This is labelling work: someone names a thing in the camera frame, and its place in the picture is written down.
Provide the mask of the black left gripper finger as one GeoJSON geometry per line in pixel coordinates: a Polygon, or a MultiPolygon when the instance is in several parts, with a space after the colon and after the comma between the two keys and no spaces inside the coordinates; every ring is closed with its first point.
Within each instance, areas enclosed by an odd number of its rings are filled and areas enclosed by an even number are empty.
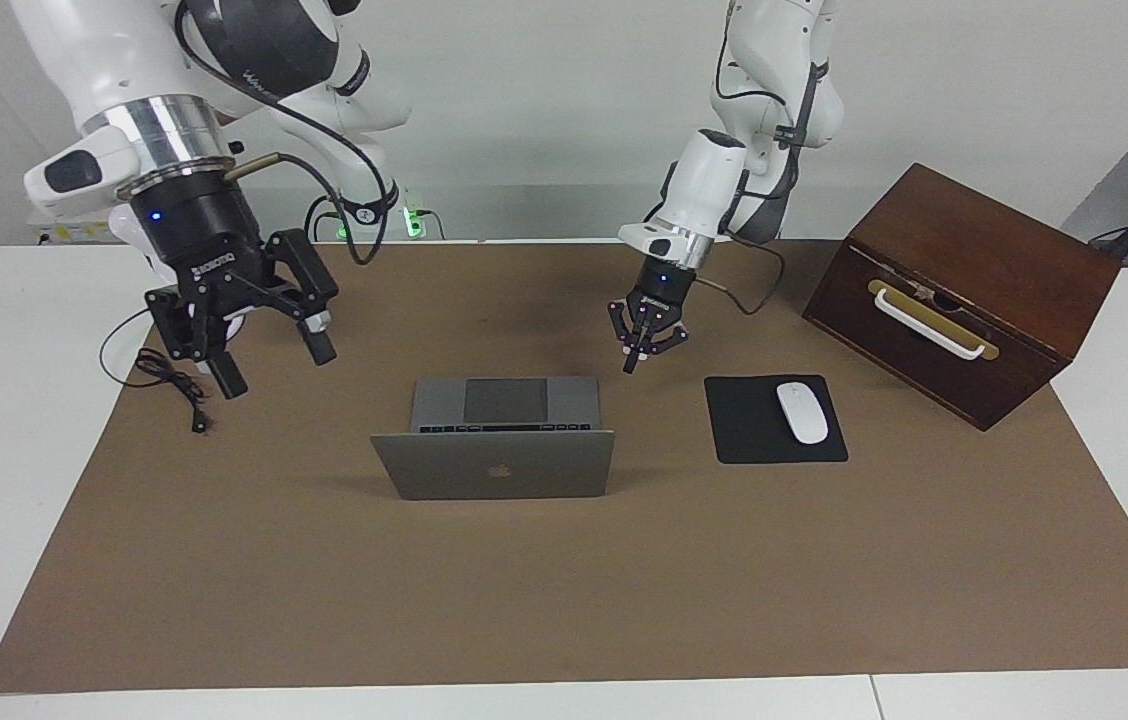
{"type": "Polygon", "coordinates": [[[680,345],[689,337],[680,316],[641,316],[640,357],[664,355],[670,348],[680,345]]]}
{"type": "Polygon", "coordinates": [[[608,315],[615,337],[623,346],[625,355],[622,370],[624,374],[634,374],[641,361],[640,342],[642,340],[642,332],[638,328],[632,328],[632,325],[628,323],[627,304],[624,300],[609,302],[608,315]]]}

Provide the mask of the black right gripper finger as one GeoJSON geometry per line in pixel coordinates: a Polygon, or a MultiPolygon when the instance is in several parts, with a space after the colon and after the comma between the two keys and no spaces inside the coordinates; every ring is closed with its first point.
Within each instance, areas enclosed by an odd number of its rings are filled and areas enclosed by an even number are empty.
{"type": "Polygon", "coordinates": [[[194,363],[209,375],[224,398],[243,396],[249,389],[239,366],[227,351],[230,322],[209,314],[202,304],[185,300],[175,286],[146,291],[146,306],[171,360],[194,363]]]}
{"type": "Polygon", "coordinates": [[[340,286],[312,242],[300,229],[285,229],[257,242],[256,251],[254,305],[284,314],[296,323],[312,363],[331,363],[337,351],[328,337],[328,302],[340,293],[340,286]]]}

